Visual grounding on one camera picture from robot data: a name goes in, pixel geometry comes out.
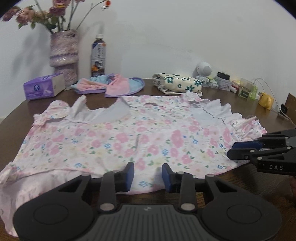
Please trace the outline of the purple tissue pack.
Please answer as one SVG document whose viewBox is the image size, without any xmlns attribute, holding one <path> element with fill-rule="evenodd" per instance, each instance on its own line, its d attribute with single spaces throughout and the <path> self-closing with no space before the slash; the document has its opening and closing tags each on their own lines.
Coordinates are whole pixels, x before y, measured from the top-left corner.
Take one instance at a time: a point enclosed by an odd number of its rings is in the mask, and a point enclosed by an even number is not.
<svg viewBox="0 0 296 241">
<path fill-rule="evenodd" d="M 38 77 L 23 84 L 26 100 L 55 97 L 65 88 L 65 79 L 62 73 Z"/>
</svg>

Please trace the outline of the dried rose bouquet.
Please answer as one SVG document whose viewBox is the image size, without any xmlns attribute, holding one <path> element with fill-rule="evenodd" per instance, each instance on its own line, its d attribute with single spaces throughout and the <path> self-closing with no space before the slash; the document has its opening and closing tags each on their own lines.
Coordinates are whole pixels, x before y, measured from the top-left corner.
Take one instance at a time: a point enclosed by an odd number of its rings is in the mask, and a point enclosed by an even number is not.
<svg viewBox="0 0 296 241">
<path fill-rule="evenodd" d="M 34 29 L 36 24 L 40 24 L 51 34 L 69 31 L 78 6 L 82 2 L 83 1 L 52 1 L 52 6 L 47 11 L 41 8 L 38 1 L 34 1 L 34 5 L 29 5 L 24 8 L 15 5 L 1 16 L 1 20 L 3 22 L 8 22 L 12 18 L 15 18 L 19 29 L 23 26 L 30 26 Z"/>
</svg>

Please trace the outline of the green spray bottle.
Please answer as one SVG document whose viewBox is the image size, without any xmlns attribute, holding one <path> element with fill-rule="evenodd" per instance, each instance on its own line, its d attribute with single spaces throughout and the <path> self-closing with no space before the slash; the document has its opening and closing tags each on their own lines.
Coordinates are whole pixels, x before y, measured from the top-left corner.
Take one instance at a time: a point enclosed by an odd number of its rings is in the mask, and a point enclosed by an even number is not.
<svg viewBox="0 0 296 241">
<path fill-rule="evenodd" d="M 255 100 L 255 99 L 256 99 L 256 96 L 257 96 L 257 90 L 258 90 L 257 85 L 254 84 L 254 85 L 253 85 L 253 88 L 252 88 L 252 90 L 251 90 L 251 93 L 250 93 L 250 98 L 251 98 L 252 100 Z"/>
</svg>

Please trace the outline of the floral cream fabric pouch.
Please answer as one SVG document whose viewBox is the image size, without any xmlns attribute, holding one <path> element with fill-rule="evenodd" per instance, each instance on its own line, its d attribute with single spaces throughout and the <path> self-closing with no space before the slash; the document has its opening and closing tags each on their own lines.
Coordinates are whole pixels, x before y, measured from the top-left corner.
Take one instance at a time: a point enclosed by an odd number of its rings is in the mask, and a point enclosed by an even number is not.
<svg viewBox="0 0 296 241">
<path fill-rule="evenodd" d="M 181 94 L 187 91 L 202 93 L 202 83 L 192 77 L 156 73 L 152 76 L 154 86 L 164 94 Z"/>
</svg>

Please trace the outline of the purple knitted vase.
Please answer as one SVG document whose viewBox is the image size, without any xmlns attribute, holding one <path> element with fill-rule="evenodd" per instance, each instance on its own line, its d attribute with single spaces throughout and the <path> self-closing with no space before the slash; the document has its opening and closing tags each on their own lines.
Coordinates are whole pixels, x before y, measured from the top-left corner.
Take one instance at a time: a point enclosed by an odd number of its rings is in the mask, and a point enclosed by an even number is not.
<svg viewBox="0 0 296 241">
<path fill-rule="evenodd" d="M 54 73 L 62 73 L 66 89 L 77 82 L 78 35 L 74 30 L 56 32 L 50 39 L 50 66 Z"/>
</svg>

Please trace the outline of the black adapter on tin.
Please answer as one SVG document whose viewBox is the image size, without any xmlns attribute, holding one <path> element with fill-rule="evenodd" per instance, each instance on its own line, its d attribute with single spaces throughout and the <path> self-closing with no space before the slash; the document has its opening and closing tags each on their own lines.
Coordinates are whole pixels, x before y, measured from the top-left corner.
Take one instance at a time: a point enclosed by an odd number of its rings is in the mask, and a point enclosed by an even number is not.
<svg viewBox="0 0 296 241">
<path fill-rule="evenodd" d="M 217 77 L 225 79 L 225 80 L 229 80 L 230 79 L 230 75 L 224 73 L 224 72 L 217 72 Z"/>
</svg>

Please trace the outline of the pink floral baby garment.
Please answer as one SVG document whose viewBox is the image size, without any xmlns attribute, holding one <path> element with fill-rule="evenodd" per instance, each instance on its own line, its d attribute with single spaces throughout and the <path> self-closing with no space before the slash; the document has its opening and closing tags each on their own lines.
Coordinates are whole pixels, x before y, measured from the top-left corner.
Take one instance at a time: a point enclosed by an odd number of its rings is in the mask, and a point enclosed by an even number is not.
<svg viewBox="0 0 296 241">
<path fill-rule="evenodd" d="M 164 188 L 162 164 L 197 178 L 219 175 L 243 164 L 226 153 L 235 142 L 266 130 L 230 104 L 180 96 L 122 96 L 109 108 L 90 110 L 86 97 L 70 106 L 56 100 L 34 115 L 13 161 L 1 171 L 1 218 L 15 235 L 13 214 L 33 198 L 82 174 L 101 177 L 133 162 L 131 194 Z"/>
</svg>

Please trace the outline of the yellow mug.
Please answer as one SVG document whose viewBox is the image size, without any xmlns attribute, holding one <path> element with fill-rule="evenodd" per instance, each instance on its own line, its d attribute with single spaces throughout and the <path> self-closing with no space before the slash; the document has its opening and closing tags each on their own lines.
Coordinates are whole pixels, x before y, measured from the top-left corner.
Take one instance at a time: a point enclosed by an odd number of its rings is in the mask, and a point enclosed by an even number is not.
<svg viewBox="0 0 296 241">
<path fill-rule="evenodd" d="M 271 110 L 273 107 L 274 98 L 270 96 L 269 94 L 262 92 L 260 94 L 259 102 L 258 104 L 262 106 L 263 108 L 267 110 Z"/>
</svg>

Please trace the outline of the plastic drink bottle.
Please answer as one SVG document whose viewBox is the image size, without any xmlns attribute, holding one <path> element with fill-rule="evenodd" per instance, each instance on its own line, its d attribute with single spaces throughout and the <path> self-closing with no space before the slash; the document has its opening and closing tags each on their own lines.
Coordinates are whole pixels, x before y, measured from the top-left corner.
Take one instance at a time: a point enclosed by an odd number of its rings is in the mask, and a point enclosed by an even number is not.
<svg viewBox="0 0 296 241">
<path fill-rule="evenodd" d="M 98 34 L 92 43 L 91 50 L 91 76 L 97 77 L 105 74 L 106 42 L 103 35 Z"/>
</svg>

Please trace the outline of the brown cardboard box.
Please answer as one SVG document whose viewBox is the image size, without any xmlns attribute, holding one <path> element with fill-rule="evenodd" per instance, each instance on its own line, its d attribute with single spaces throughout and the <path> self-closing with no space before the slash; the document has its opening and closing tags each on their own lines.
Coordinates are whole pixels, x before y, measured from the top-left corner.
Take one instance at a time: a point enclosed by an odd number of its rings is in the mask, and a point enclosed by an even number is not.
<svg viewBox="0 0 296 241">
<path fill-rule="evenodd" d="M 285 104 L 281 104 L 280 113 L 288 116 L 294 123 L 296 121 L 296 98 L 292 94 L 288 94 Z"/>
</svg>

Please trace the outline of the white robot figurine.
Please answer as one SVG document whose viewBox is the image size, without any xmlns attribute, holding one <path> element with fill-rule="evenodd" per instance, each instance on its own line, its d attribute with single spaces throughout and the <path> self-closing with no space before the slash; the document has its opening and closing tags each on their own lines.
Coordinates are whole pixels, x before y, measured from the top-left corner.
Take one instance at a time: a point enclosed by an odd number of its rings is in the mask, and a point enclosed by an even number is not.
<svg viewBox="0 0 296 241">
<path fill-rule="evenodd" d="M 209 78 L 208 76 L 212 73 L 212 67 L 207 62 L 200 62 L 196 67 L 197 76 L 196 79 L 199 80 L 204 87 L 208 87 Z"/>
</svg>

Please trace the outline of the pink blue towel cap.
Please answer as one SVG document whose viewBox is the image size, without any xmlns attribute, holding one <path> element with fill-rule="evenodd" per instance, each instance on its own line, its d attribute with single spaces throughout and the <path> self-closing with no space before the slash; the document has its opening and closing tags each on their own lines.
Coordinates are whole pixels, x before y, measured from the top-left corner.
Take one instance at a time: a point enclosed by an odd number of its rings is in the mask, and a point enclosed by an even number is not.
<svg viewBox="0 0 296 241">
<path fill-rule="evenodd" d="M 121 74 L 81 78 L 71 86 L 77 94 L 104 93 L 105 97 L 130 96 L 140 92 L 144 87 L 145 82 L 141 78 L 125 78 Z"/>
</svg>

